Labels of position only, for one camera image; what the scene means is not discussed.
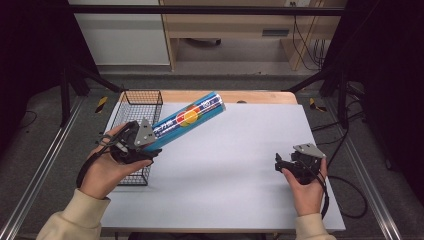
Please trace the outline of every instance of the gray floor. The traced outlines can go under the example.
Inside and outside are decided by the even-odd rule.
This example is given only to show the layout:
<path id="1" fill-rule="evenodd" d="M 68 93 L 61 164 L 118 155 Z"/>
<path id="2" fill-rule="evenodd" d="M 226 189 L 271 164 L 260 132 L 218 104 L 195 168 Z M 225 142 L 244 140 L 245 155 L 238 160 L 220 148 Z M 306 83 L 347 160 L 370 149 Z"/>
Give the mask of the gray floor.
<path id="1" fill-rule="evenodd" d="M 177 69 L 174 72 L 155 67 L 146 67 L 146 74 L 140 75 L 139 68 L 122 75 L 117 68 L 105 69 L 104 77 L 118 85 L 137 89 L 213 89 L 213 90 L 281 90 L 307 78 L 314 71 L 301 69 L 292 72 L 288 68 L 278 41 L 242 41 L 223 40 L 220 46 L 208 43 L 182 42 Z M 117 100 L 117 94 L 104 89 L 91 80 L 92 88 L 88 97 L 84 97 L 81 112 L 72 127 L 71 134 L 64 142 L 55 163 L 45 179 L 33 206 L 19 230 L 19 236 L 34 236 L 48 216 L 62 210 L 74 189 L 79 167 L 87 153 L 95 146 L 99 132 L 104 128 Z M 317 106 L 330 108 L 333 98 L 322 99 L 317 94 L 320 83 L 308 86 L 296 94 L 299 104 L 305 109 L 311 127 L 334 121 L 333 115 L 309 107 L 310 98 Z M 94 113 L 102 96 L 108 96 L 102 113 Z M 349 115 L 361 111 L 359 104 L 353 104 Z M 52 88 L 34 96 L 28 104 L 28 110 L 37 113 L 36 120 L 20 129 L 11 139 L 10 147 L 0 161 L 0 224 L 4 225 L 12 214 L 26 186 L 37 170 L 38 165 L 48 151 L 59 130 L 60 95 L 59 88 Z M 28 113 L 22 125 L 30 123 L 33 113 Z M 340 138 L 338 127 L 314 132 L 317 143 L 331 142 Z M 402 239 L 424 239 L 424 209 L 417 201 L 402 173 L 388 171 L 378 143 L 361 118 L 352 120 L 348 137 L 371 174 L 378 192 L 384 200 Z M 332 156 L 337 143 L 319 145 L 327 155 Z M 358 177 L 353 171 L 352 158 L 346 144 L 337 153 L 329 174 L 343 177 L 361 188 Z M 360 195 L 351 187 L 338 180 L 331 180 L 337 203 L 347 214 L 359 214 L 364 207 Z M 374 210 L 369 209 L 360 219 L 344 217 L 346 231 L 334 233 L 338 239 L 385 239 L 376 220 Z M 110 237 L 113 233 L 103 232 Z M 209 234 L 211 239 L 256 239 L 256 235 L 220 235 Z M 280 239 L 293 239 L 292 234 Z M 171 235 L 149 234 L 146 239 L 173 239 Z M 182 239 L 195 239 L 187 236 Z"/>

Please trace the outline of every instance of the beige sleeve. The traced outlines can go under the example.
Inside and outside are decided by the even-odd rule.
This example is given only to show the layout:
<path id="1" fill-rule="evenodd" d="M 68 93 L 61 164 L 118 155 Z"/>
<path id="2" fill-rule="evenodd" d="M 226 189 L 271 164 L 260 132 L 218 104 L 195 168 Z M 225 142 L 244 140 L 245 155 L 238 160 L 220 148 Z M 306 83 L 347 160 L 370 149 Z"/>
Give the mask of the beige sleeve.
<path id="1" fill-rule="evenodd" d="M 311 214 L 296 218 L 296 240 L 334 240 L 325 230 L 321 214 Z"/>
<path id="2" fill-rule="evenodd" d="M 63 212 L 50 216 L 37 236 L 43 239 L 99 239 L 100 220 L 110 200 L 98 200 L 78 189 Z"/>

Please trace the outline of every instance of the floor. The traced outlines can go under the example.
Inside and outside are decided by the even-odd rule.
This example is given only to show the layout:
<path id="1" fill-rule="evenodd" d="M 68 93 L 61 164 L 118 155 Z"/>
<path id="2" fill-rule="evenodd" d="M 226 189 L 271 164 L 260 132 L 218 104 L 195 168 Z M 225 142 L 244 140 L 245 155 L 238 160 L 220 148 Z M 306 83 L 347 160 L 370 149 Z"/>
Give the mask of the floor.
<path id="1" fill-rule="evenodd" d="M 305 62 L 307 67 L 315 67 L 310 59 L 305 59 Z M 278 40 L 237 39 L 222 39 L 221 45 L 218 46 L 189 39 L 182 41 L 174 71 L 157 66 L 126 69 L 103 66 L 99 69 L 106 79 L 116 84 L 124 84 L 128 88 L 274 91 L 287 89 L 316 72 L 305 67 L 296 72 L 291 71 Z M 116 96 L 95 82 L 88 83 L 92 91 L 84 100 L 81 112 L 75 120 L 73 133 L 67 136 L 57 159 L 51 165 L 43 186 L 33 199 L 32 207 L 25 213 L 27 217 L 19 223 L 20 229 L 16 239 L 33 239 L 47 217 L 66 206 L 72 195 L 75 173 L 79 170 L 84 153 L 94 144 L 92 139 L 86 139 L 85 136 L 87 132 L 92 135 L 100 132 L 108 119 L 113 104 L 106 104 L 101 114 L 93 114 L 93 111 L 100 97 L 109 96 L 108 101 L 111 103 L 116 101 Z M 335 97 L 321 98 L 317 92 L 320 84 L 322 83 L 314 83 L 296 93 L 299 104 L 304 106 L 311 128 L 335 121 Z M 311 98 L 315 100 L 317 108 L 310 107 Z M 362 110 L 356 100 L 354 96 L 348 96 L 348 102 L 352 103 L 349 106 L 351 115 Z M 12 215 L 59 130 L 60 111 L 54 110 L 58 106 L 58 88 L 34 96 L 28 104 L 28 110 L 31 112 L 22 120 L 22 129 L 11 140 L 13 147 L 8 149 L 0 162 L 0 193 L 2 196 L 8 196 L 0 202 L 0 224 L 5 224 Z M 386 169 L 379 145 L 367 127 L 366 116 L 358 116 L 351 120 L 347 138 L 338 152 L 336 149 L 344 129 L 336 125 L 313 132 L 315 141 L 320 143 L 320 149 L 328 153 L 327 155 L 336 156 L 329 173 L 334 176 L 331 182 L 337 203 L 345 214 L 343 220 L 347 229 L 334 235 L 338 239 L 424 239 L 423 206 L 415 199 L 402 173 Z M 69 156 L 79 160 L 72 162 Z M 381 206 L 370 200 L 363 201 L 359 192 L 367 193 L 367 189 L 355 170 L 358 161 L 370 173 L 377 196 L 382 199 L 383 209 L 387 209 L 387 214 L 393 221 L 381 222 L 379 214 L 385 214 L 380 211 Z M 338 180 L 337 177 L 343 177 L 358 189 Z M 368 210 L 364 216 L 355 217 L 361 215 L 366 206 Z M 393 232 L 383 229 L 386 226 L 384 224 L 391 222 L 394 222 L 394 233 L 400 234 L 401 238 L 388 236 L 388 233 Z M 119 239 L 127 239 L 127 235 L 121 233 Z M 102 233 L 102 239 L 114 239 L 113 236 L 113 232 Z M 247 240 L 257 239 L 258 235 L 212 234 L 203 237 Z M 273 236 L 267 234 L 266 238 L 272 239 Z M 199 236 L 150 234 L 143 239 L 199 239 Z M 285 234 L 279 239 L 294 239 L 294 235 Z"/>

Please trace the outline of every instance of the black curtain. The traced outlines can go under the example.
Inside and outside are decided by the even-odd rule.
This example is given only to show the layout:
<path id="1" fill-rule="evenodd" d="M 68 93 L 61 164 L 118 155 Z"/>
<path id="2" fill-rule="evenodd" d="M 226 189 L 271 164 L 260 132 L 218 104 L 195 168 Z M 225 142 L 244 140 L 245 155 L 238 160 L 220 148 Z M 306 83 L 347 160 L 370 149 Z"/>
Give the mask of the black curtain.
<path id="1" fill-rule="evenodd" d="M 3 2 L 0 8 L 0 155 L 28 100 L 60 85 L 66 65 L 79 64 L 98 74 L 74 14 L 47 10 L 46 4 L 68 5 L 68 1 L 15 0 Z M 82 75 L 75 74 L 72 84 L 88 91 Z"/>
<path id="2" fill-rule="evenodd" d="M 342 17 L 325 65 L 340 60 L 337 54 L 360 27 L 340 66 L 349 81 L 364 85 L 371 129 L 388 163 L 403 172 L 424 205 L 424 1 L 352 0 L 348 5 L 368 10 Z"/>

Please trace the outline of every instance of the wire basket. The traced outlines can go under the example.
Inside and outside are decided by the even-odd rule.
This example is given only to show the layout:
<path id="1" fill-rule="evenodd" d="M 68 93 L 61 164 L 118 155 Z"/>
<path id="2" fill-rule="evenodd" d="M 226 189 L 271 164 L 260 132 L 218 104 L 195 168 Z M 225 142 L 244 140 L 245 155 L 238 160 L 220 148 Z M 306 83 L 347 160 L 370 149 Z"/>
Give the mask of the wire basket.
<path id="1" fill-rule="evenodd" d="M 119 107 L 112 127 L 125 122 L 146 118 L 151 125 L 159 121 L 162 111 L 162 95 L 159 90 L 129 90 L 124 91 L 119 100 Z M 151 166 L 140 169 L 125 177 L 121 186 L 147 186 Z"/>

